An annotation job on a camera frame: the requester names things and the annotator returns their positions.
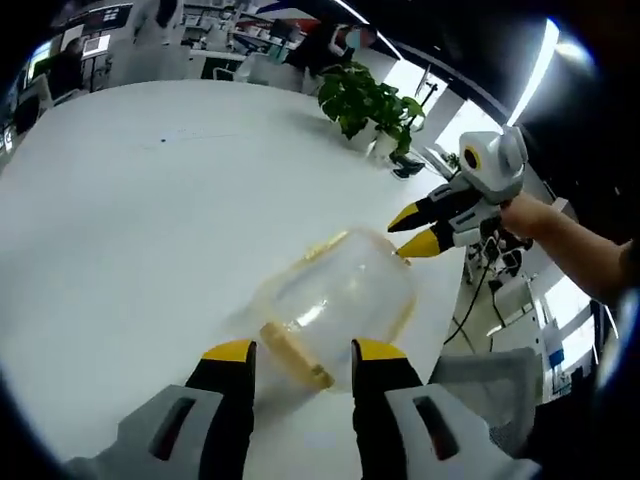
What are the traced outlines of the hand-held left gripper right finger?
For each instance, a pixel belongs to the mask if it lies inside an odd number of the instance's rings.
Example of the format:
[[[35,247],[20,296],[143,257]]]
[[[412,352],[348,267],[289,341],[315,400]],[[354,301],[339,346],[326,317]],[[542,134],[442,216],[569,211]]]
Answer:
[[[353,429],[365,479],[536,479],[532,349],[441,358],[423,383],[397,347],[352,342]]]

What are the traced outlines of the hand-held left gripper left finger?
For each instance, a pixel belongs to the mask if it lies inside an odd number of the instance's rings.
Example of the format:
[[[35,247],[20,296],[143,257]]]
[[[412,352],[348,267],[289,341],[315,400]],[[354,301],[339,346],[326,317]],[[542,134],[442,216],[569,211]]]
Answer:
[[[205,352],[183,385],[169,385],[122,419],[116,440],[64,464],[71,479],[241,479],[254,429],[256,342]]]

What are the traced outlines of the person's right hand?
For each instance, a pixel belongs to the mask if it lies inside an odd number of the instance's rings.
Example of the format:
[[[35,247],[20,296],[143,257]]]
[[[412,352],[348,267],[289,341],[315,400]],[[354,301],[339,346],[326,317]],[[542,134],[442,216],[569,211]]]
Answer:
[[[501,205],[503,227],[520,238],[537,239],[553,209],[528,193],[521,192],[513,199]]]

